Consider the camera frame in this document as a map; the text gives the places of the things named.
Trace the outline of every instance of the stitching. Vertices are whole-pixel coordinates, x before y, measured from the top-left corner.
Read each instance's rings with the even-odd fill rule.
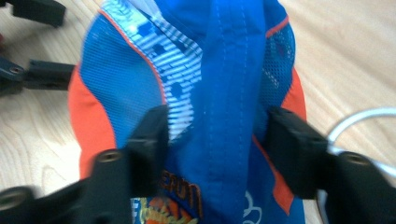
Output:
[[[146,55],[143,53],[143,51],[136,45],[134,45],[129,38],[127,37],[127,35],[122,31],[122,29],[114,22],[113,18],[107,14],[105,11],[103,11],[102,9],[99,10],[99,13],[101,13],[102,15],[104,15],[108,21],[110,21],[110,23],[117,29],[117,31],[122,35],[122,38],[124,38],[124,40],[128,43],[128,45],[136,52],[140,55],[140,57],[142,57],[146,63],[149,65],[149,67],[151,68],[152,72],[154,73],[155,78],[157,79],[158,82],[158,88],[160,89],[161,92],[161,98],[162,98],[162,102],[163,105],[166,104],[166,99],[165,99],[165,93],[164,93],[164,89],[163,89],[163,81],[160,78],[160,74],[158,73],[157,69],[155,68],[154,64],[152,63],[152,61],[146,57]]]
[[[241,88],[240,88],[240,102],[239,102],[239,148],[238,148],[238,158],[242,157],[242,152],[243,152],[243,139],[242,139],[242,135],[243,135],[243,130],[242,130],[242,126],[244,124],[244,116],[243,116],[243,109],[244,109],[244,104],[245,104],[245,87],[246,87],[246,83],[245,83],[245,76],[247,75],[247,69],[248,69],[248,28],[247,28],[247,22],[246,22],[246,15],[245,15],[245,7],[244,7],[244,1],[241,1],[240,3],[240,9],[241,9],[241,15],[242,15],[242,24],[243,24],[243,31],[244,31],[244,36],[245,36],[245,55],[244,55],[244,70],[242,73],[242,78],[241,78]],[[238,160],[238,167],[239,167],[239,171],[241,171],[241,166],[242,166],[242,162],[241,160]],[[241,178],[241,173],[238,173],[238,177],[239,181],[237,181],[236,186],[239,189],[240,188],[240,183],[242,182],[242,178]],[[235,204],[239,204],[240,203],[240,198],[239,197],[235,197]]]
[[[267,33],[265,34],[265,37],[271,37],[272,35],[276,34],[280,30],[282,30],[286,25],[289,24],[289,16],[287,16],[282,22],[280,22],[278,25],[274,26],[273,28],[269,29]]]
[[[221,68],[221,71],[224,71],[225,70],[225,66],[226,66],[226,62],[227,62],[227,55],[228,55],[228,50],[227,50],[227,45],[226,45],[226,43],[225,43],[225,36],[224,36],[224,29],[223,29],[223,26],[222,26],[222,24],[221,24],[221,19],[219,18],[219,28],[220,28],[220,36],[221,36],[221,42],[223,43],[223,63],[222,63],[222,68]],[[228,113],[228,111],[229,110],[226,110],[225,111],[225,115],[224,115],[224,117],[226,118],[225,119],[225,124],[224,124],[224,126],[225,127],[228,127],[228,123],[229,123],[229,113]],[[222,153],[222,155],[226,155],[226,147],[223,147],[222,148],[223,149],[223,153]],[[223,164],[225,164],[226,163],[226,159],[225,159],[225,156],[223,156]],[[222,180],[224,180],[225,178],[224,178],[224,176],[225,176],[225,172],[224,172],[224,166],[223,166],[223,169],[221,170],[222,171],[222,174],[221,174],[221,179]],[[221,181],[220,182],[220,192],[223,192],[224,191],[224,182],[223,181]],[[224,210],[224,207],[223,207],[223,203],[221,203],[221,211],[223,211]]]
[[[214,5],[215,5],[215,9],[216,9],[216,17],[217,17],[217,22],[218,22],[218,24],[219,24],[219,30],[220,30],[220,38],[221,38],[221,42],[223,43],[222,44],[222,48],[223,48],[223,58],[222,58],[222,63],[221,63],[221,70],[224,70],[224,66],[225,66],[225,61],[226,61],[226,55],[227,55],[227,49],[226,49],[226,44],[225,44],[225,37],[224,37],[224,30],[223,30],[223,25],[222,25],[222,23],[221,23],[221,19],[220,19],[220,13],[219,13],[219,1],[215,1],[214,2]],[[215,83],[215,88],[213,89],[213,95],[218,95],[218,85],[219,85],[219,83],[218,82],[216,82]],[[212,100],[211,101],[211,105],[210,105],[210,108],[213,108],[214,107],[214,101]],[[213,136],[213,114],[214,114],[214,112],[213,112],[213,109],[210,109],[210,121],[209,121],[209,139],[208,139],[208,146],[209,146],[209,152],[208,152],[208,154],[209,154],[209,179],[210,180],[213,180],[214,179],[214,172],[213,172],[213,150],[214,150],[214,148],[213,148],[213,139],[214,139],[214,136]],[[221,189],[221,191],[223,190],[223,183],[222,182],[220,182],[220,184],[221,184],[221,186],[220,186],[220,189]]]

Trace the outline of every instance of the orange fabric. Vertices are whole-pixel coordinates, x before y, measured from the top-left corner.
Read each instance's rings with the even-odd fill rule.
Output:
[[[79,175],[82,179],[91,173],[94,156],[115,148],[116,142],[106,111],[83,83],[79,65],[70,81],[68,103],[72,127],[81,146]]]
[[[297,71],[293,68],[292,83],[282,107],[298,115],[301,119],[306,120],[306,109],[303,87],[301,86],[300,78]]]
[[[270,168],[274,174],[275,185],[274,185],[273,194],[274,194],[275,201],[277,202],[277,204],[279,204],[279,206],[283,209],[283,211],[287,215],[289,215],[290,207],[291,207],[291,203],[293,202],[294,195],[291,193],[283,176],[272,164],[270,157],[268,156],[267,152],[262,147],[262,145],[259,143],[259,140],[257,140],[255,135],[253,135],[252,139],[253,139],[253,143],[256,145],[256,147],[258,147],[260,149],[260,151],[262,152],[262,155],[268,161],[268,164],[270,165]]]
[[[294,112],[300,118],[306,120],[306,111],[305,111],[305,100],[303,88],[301,86],[300,79],[297,75],[297,72],[293,68],[292,70],[292,82],[290,89],[282,103],[282,107]],[[265,149],[261,146],[256,136],[253,135],[253,143],[260,149],[262,155],[265,159],[267,159],[268,164],[271,167],[271,170],[274,174],[275,178],[275,186],[274,186],[274,198],[279,204],[279,206],[285,211],[286,214],[289,215],[291,203],[293,202],[294,195],[291,192],[290,188],[285,182],[285,179],[280,174],[280,172],[275,168],[275,166],[270,161],[270,158],[265,151]]]
[[[274,33],[278,32],[281,30],[283,27],[285,27],[289,23],[289,17],[286,17],[285,20],[283,20],[280,24],[274,26],[273,28],[269,29],[267,33],[265,34],[265,37],[270,37]]]

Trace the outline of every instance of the white stripe pattern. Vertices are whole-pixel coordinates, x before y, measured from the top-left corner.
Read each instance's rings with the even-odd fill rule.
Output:
[[[160,75],[169,106],[169,137],[171,141],[177,139],[193,121],[191,91],[202,79],[202,50],[160,13],[147,18],[128,0],[108,0],[102,10],[146,55]]]

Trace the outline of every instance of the blue fabric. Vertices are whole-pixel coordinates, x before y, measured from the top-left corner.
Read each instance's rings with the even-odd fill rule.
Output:
[[[149,65],[102,15],[86,36],[80,73],[85,85],[105,107],[119,148],[144,114],[162,103]]]
[[[108,0],[104,12],[127,39],[104,16],[86,37],[80,73],[105,107],[117,146],[162,103],[163,90],[172,139],[165,169],[199,187],[200,223],[304,223],[301,200],[289,216],[276,203],[273,173],[251,140],[263,137],[268,106],[281,105],[290,87],[292,31],[286,26],[266,38],[286,18],[284,8],[276,0],[157,3],[164,20],[126,0]],[[166,195],[200,216],[177,192]],[[136,199],[133,206],[138,216],[142,203]]]

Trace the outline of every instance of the screw hole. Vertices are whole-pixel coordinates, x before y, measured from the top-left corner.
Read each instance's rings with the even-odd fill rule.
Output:
[[[26,194],[21,191],[11,191],[0,198],[0,211],[8,210],[22,204],[26,199]]]
[[[117,161],[119,158],[121,158],[121,154],[119,152],[109,151],[109,152],[101,154],[98,158],[98,161],[99,162],[110,162],[110,161]]]
[[[9,68],[9,71],[14,74],[20,74],[23,72],[23,70],[19,67],[11,67],[11,68]]]
[[[358,155],[347,155],[346,157],[350,162],[358,164],[358,165],[368,165],[369,162],[366,161],[363,157]]]

